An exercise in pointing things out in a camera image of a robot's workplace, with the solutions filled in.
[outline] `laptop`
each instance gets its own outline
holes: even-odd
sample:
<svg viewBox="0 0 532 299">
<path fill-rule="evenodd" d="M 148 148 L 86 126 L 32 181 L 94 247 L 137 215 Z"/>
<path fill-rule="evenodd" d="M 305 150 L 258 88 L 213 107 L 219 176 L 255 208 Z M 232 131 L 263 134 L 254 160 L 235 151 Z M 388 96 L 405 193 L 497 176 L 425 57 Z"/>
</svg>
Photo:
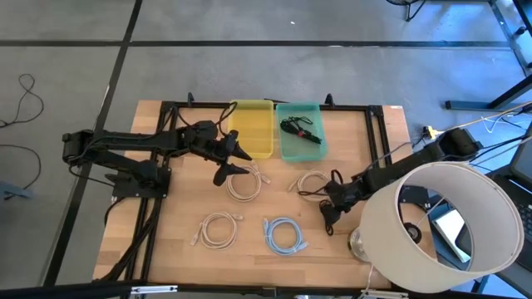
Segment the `laptop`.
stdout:
<svg viewBox="0 0 532 299">
<path fill-rule="evenodd" d="M 526 131 L 532 135 L 532 124 Z M 508 167 L 497 169 L 492 178 L 512 199 L 525 228 L 525 245 L 517 263 L 532 271 L 532 141 L 520 145 Z M 471 253 L 471 240 L 466 226 L 455 241 L 463 252 Z"/>
</svg>

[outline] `lamp base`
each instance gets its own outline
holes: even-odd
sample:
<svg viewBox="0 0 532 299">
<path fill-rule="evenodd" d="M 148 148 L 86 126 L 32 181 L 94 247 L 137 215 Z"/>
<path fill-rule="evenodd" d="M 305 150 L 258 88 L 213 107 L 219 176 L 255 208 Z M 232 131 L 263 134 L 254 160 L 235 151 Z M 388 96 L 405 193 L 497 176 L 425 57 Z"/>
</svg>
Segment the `lamp base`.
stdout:
<svg viewBox="0 0 532 299">
<path fill-rule="evenodd" d="M 360 232 L 358 228 L 355 228 L 355 230 L 353 230 L 349 235 L 347 246 L 349 247 L 351 254 L 358 260 L 361 262 L 369 262 L 369 258 L 367 258 L 367 255 L 362 248 L 362 240 L 360 239 Z"/>
</svg>

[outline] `white cable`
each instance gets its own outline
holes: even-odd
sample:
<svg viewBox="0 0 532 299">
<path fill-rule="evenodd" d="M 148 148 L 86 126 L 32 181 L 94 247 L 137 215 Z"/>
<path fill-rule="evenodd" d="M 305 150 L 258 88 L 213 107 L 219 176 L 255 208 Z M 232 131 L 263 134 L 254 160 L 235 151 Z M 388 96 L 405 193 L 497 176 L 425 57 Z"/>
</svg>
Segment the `white cable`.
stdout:
<svg viewBox="0 0 532 299">
<path fill-rule="evenodd" d="M 273 230 L 279 224 L 283 224 L 283 223 L 291 224 L 293 226 L 293 229 L 295 229 L 296 231 L 296 243 L 290 248 L 281 248 L 273 240 Z M 277 253 L 278 255 L 289 256 L 298 251 L 304 250 L 304 248 L 308 246 L 308 243 L 303 241 L 303 233 L 301 232 L 301 228 L 299 228 L 298 224 L 290 218 L 286 218 L 286 217 L 277 218 L 273 220 L 271 223 L 265 218 L 263 226 L 264 226 L 264 239 L 266 241 L 266 244 L 268 244 L 268 247 L 272 249 L 272 251 Z"/>
<path fill-rule="evenodd" d="M 416 226 L 419 227 L 419 223 L 421 223 L 421 221 L 423 221 L 423 219 L 426 218 L 426 216 L 428 216 L 432 210 L 434 210 L 438 205 L 440 205 L 440 203 L 444 200 L 445 198 L 442 197 L 432 208 L 430 208 L 428 211 L 426 211 L 425 215 L 423 215 L 423 217 L 421 217 L 421 219 L 419 219 L 419 221 L 416 223 Z"/>
<path fill-rule="evenodd" d="M 265 175 L 262 175 L 259 172 L 259 166 L 255 161 L 251 161 L 251 166 L 244 165 L 240 166 L 240 168 L 246 169 L 249 171 L 250 174 L 252 174 L 255 178 L 255 191 L 250 195 L 242 195 L 236 192 L 233 188 L 233 177 L 234 175 L 230 175 L 227 177 L 225 186 L 227 187 L 227 193 L 236 201 L 240 201 L 241 203 L 246 203 L 248 201 L 254 200 L 257 196 L 260 194 L 260 188 L 262 186 L 262 182 L 265 182 L 266 184 L 270 184 L 271 181 L 266 177 Z"/>
<path fill-rule="evenodd" d="M 305 185 L 305 181 L 310 178 L 310 177 L 319 177 L 320 179 L 322 179 L 325 183 L 327 183 L 329 180 L 331 180 L 325 173 L 319 171 L 319 170 L 315 170 L 315 169 L 312 169 L 312 170 L 309 170 L 308 172 L 304 173 L 304 174 L 301 174 L 297 179 L 295 179 L 293 181 L 293 183 L 290 184 L 290 187 L 288 187 L 288 191 L 292 191 L 293 187 L 294 186 L 298 186 L 298 191 L 304 191 L 304 185 Z M 324 200 L 324 199 L 327 199 L 328 196 L 327 195 L 316 195 L 316 194 L 313 194 L 313 195 L 299 195 L 302 199 L 305 199 L 309 202 L 313 202 L 313 203 L 319 203 L 320 201 Z"/>
<path fill-rule="evenodd" d="M 372 267 L 369 269 L 369 274 L 367 275 L 366 289 L 362 291 L 362 294 L 360 294 L 360 296 L 357 299 L 363 299 L 367 296 L 367 290 L 369 290 L 369 284 L 372 281 L 372 274 L 373 274 L 373 264 L 372 264 Z"/>
<path fill-rule="evenodd" d="M 484 125 L 485 130 L 487 130 L 488 133 L 493 133 L 493 129 L 495 128 L 495 126 L 496 126 L 497 124 L 503 124 L 503 125 L 518 125 L 518 124 L 528 123 L 528 121 L 518 121 L 518 122 L 515 122 L 515 123 L 511 123 L 511 124 L 509 124 L 509 123 L 507 123 L 507 122 L 500 122 L 500 120 L 502 120 L 503 117 L 505 117 L 505 116 L 508 116 L 508 117 L 515 116 L 515 113 L 513 113 L 513 112 L 509 112 L 509 113 L 507 113 L 507 114 L 505 114 L 505 115 L 501 115 L 501 116 L 497 117 L 496 120 L 489 120 L 489 119 L 484 118 L 484 117 L 482 117 L 482 116 L 481 116 L 480 118 L 482 119 L 482 125 Z M 486 121 L 489 121 L 489 122 L 492 122 L 492 123 L 493 123 L 493 125 L 491 125 L 491 129 L 489 129 L 488 126 L 485 124 Z"/>
<path fill-rule="evenodd" d="M 207 227 L 209 226 L 209 224 L 218 218 L 228 219 L 233 227 L 233 232 L 231 233 L 231 235 L 223 241 L 213 241 L 209 238 L 209 234 L 207 233 Z M 244 217 L 238 214 L 229 214 L 227 212 L 212 213 L 211 215 L 207 216 L 207 218 L 203 222 L 199 224 L 199 229 L 192 237 L 190 245 L 194 246 L 198 242 L 198 238 L 201 238 L 201 242 L 209 249 L 224 250 L 230 248 L 236 240 L 237 225 L 235 220 L 242 219 L 244 219 Z"/>
<path fill-rule="evenodd" d="M 516 110 L 516 109 L 519 109 L 519 108 L 525 107 L 526 105 L 530 105 L 530 104 L 532 104 L 532 101 L 528 101 L 528 102 L 526 102 L 526 103 L 523 103 L 523 104 L 517 105 L 517 106 L 514 107 L 514 108 L 510 108 L 510 109 L 508 109 L 508 110 L 502 111 L 502 112 L 497 113 L 497 114 L 494 114 L 494 115 L 490 115 L 490 116 L 487 116 L 487 117 L 482 117 L 482 118 L 480 118 L 480 119 L 478 119 L 478 120 L 473 120 L 473 121 L 467 122 L 467 123 L 462 124 L 462 125 L 456 125 L 456 126 L 450 128 L 450 129 L 445 130 L 445 132 L 447 132 L 448 130 L 453 130 L 453 129 L 456 129 L 456 128 L 463 128 L 463 127 L 468 126 L 468 125 L 473 125 L 473 124 L 476 124 L 477 122 L 482 121 L 482 120 L 487 120 L 487 119 L 494 118 L 494 117 L 498 117 L 498 116 L 501 116 L 501 115 L 506 115 L 506 114 L 508 114 L 509 112 L 513 111 L 513 110 Z"/>
<path fill-rule="evenodd" d="M 513 148 L 515 148 L 515 147 L 518 147 L 518 146 L 522 145 L 523 143 L 528 142 L 528 141 L 530 141 L 530 140 L 532 140 L 532 135 L 529 136 L 529 137 L 527 137 L 527 138 L 525 138 L 525 139 L 523 139 L 523 140 L 521 140 L 521 142 L 519 142 L 517 145 L 514 145 L 514 146 L 512 146 L 512 147 L 510 147 L 510 148 L 508 148 L 508 149 L 506 149 L 506 150 L 503 150 L 503 151 L 501 151 L 500 153 L 498 153 L 498 154 L 496 154 L 496 155 L 493 155 L 493 156 L 491 156 L 491 157 L 489 157 L 489 158 L 487 158 L 487 159 L 483 159 L 481 162 L 477 162 L 477 163 L 475 163 L 475 164 L 471 164 L 471 165 L 473 165 L 473 166 L 477 166 L 478 164 L 482 164 L 482 163 L 484 163 L 484 162 L 486 162 L 486 161 L 488 161 L 488 160 L 491 160 L 491 159 L 493 159 L 494 157 L 500 156 L 500 155 L 504 154 L 505 152 L 507 152 L 507 151 L 509 151 L 509 150 L 511 150 L 511 149 L 513 149 Z"/>
</svg>

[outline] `light blue cable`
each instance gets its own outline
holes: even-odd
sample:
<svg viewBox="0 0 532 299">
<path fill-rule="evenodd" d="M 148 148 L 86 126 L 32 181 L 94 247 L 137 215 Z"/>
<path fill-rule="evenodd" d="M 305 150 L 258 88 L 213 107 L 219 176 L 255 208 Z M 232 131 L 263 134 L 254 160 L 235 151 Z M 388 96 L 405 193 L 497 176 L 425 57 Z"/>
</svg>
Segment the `light blue cable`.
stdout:
<svg viewBox="0 0 532 299">
<path fill-rule="evenodd" d="M 292 224 L 293 228 L 296 231 L 296 243 L 290 248 L 281 248 L 273 240 L 273 230 L 279 224 L 283 224 L 283 223 Z M 298 224 L 292 219 L 286 218 L 286 217 L 277 218 L 273 220 L 271 223 L 265 218 L 264 219 L 264 238 L 266 240 L 266 243 L 268 244 L 268 247 L 272 249 L 273 252 L 277 253 L 278 255 L 282 255 L 282 256 L 292 255 L 298 251 L 304 250 L 304 248 L 308 246 L 308 243 L 303 241 L 303 233 L 301 233 L 301 228 L 299 228 Z"/>
</svg>

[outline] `laptop screen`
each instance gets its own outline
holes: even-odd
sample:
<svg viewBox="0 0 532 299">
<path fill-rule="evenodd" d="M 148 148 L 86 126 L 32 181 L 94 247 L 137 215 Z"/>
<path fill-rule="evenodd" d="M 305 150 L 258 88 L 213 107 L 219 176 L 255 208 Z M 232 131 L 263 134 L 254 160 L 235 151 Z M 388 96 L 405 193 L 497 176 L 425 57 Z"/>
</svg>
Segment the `laptop screen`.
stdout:
<svg viewBox="0 0 532 299">
<path fill-rule="evenodd" d="M 526 131 L 526 135 L 532 135 L 532 124 Z M 520 145 L 510 163 L 510 171 L 522 180 L 526 186 L 532 186 L 532 141 Z"/>
</svg>

